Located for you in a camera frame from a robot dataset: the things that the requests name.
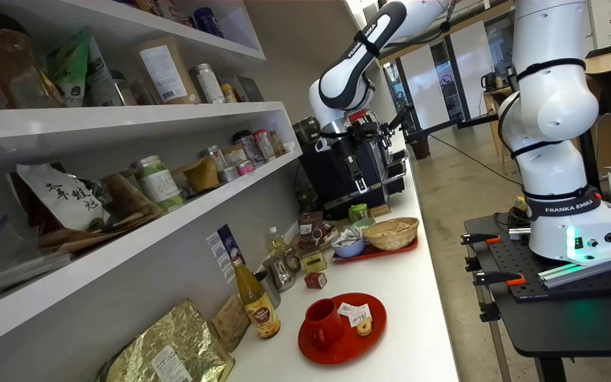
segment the red plate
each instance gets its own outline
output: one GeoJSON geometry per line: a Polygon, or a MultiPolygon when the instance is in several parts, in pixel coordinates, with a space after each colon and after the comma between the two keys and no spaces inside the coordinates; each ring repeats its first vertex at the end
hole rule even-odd
{"type": "Polygon", "coordinates": [[[350,305],[369,305],[371,311],[371,336],[363,337],[350,327],[349,318],[345,316],[345,336],[328,351],[313,344],[313,340],[304,334],[304,327],[299,329],[299,348],[306,358],[321,364],[321,366],[342,366],[349,364],[365,353],[369,353],[378,340],[386,331],[386,308],[383,301],[378,301],[374,296],[365,294],[347,294],[333,298],[335,305],[350,304],[350,305]]]}
{"type": "Polygon", "coordinates": [[[381,251],[381,248],[367,245],[367,247],[363,248],[363,252],[357,256],[357,258],[339,258],[339,256],[333,256],[332,259],[333,259],[333,264],[352,264],[352,261],[365,261],[365,259],[378,259],[378,258],[390,258],[390,256],[410,252],[410,251],[413,251],[416,247],[418,247],[418,238],[411,241],[407,247],[404,247],[404,248],[399,248],[399,251],[381,251]]]}

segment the bowl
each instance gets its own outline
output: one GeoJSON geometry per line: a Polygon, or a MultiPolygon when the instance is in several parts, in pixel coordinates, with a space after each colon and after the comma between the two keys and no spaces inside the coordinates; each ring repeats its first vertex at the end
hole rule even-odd
{"type": "Polygon", "coordinates": [[[416,230],[418,218],[390,218],[365,230],[365,241],[381,251],[399,251],[416,241],[416,230]]]}
{"type": "Polygon", "coordinates": [[[365,238],[357,230],[347,230],[332,242],[332,248],[339,258],[357,258],[365,248],[365,238]]]}

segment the gold foil bag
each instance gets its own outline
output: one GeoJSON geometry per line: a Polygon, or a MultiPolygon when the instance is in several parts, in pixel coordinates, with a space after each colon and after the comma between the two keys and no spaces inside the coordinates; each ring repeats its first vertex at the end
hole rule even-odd
{"type": "Polygon", "coordinates": [[[192,301],[139,336],[103,373],[103,382],[223,382],[236,361],[192,301]]]}

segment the white shelf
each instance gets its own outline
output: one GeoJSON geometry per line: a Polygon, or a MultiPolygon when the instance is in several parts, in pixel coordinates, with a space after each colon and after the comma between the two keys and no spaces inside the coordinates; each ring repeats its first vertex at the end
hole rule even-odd
{"type": "Polygon", "coordinates": [[[25,320],[42,314],[52,305],[81,292],[89,282],[103,279],[113,273],[122,264],[142,256],[146,248],[155,247],[159,241],[172,235],[182,230],[188,224],[200,218],[223,202],[236,198],[245,190],[262,182],[266,176],[278,172],[302,156],[302,152],[286,154],[262,169],[252,175],[246,175],[230,184],[218,187],[203,198],[198,198],[182,209],[93,251],[91,256],[81,258],[78,261],[10,294],[0,300],[0,337],[9,331],[21,327],[25,320]]]}
{"type": "Polygon", "coordinates": [[[189,66],[208,61],[221,72],[245,72],[266,59],[262,48],[218,38],[114,0],[0,0],[0,13],[16,18],[41,52],[91,27],[109,65],[111,57],[132,53],[137,44],[157,36],[177,36],[189,66]]]}
{"type": "Polygon", "coordinates": [[[285,107],[243,102],[0,110],[0,166],[165,135],[196,135],[266,112],[285,112],[285,107]]]}

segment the white countertop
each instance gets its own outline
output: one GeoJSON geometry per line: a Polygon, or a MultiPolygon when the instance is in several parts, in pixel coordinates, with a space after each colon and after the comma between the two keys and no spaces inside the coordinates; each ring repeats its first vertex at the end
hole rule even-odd
{"type": "Polygon", "coordinates": [[[238,366],[230,382],[459,381],[411,171],[406,176],[406,192],[390,198],[390,209],[393,213],[378,222],[393,217],[420,218],[416,251],[357,264],[330,264],[325,289],[306,289],[306,282],[297,281],[283,294],[278,305],[280,334],[272,340],[260,340],[249,329],[233,353],[238,366]],[[371,353],[347,366],[310,364],[297,344],[306,311],[316,300],[342,294],[378,298],[388,316],[386,334],[371,353]]]}

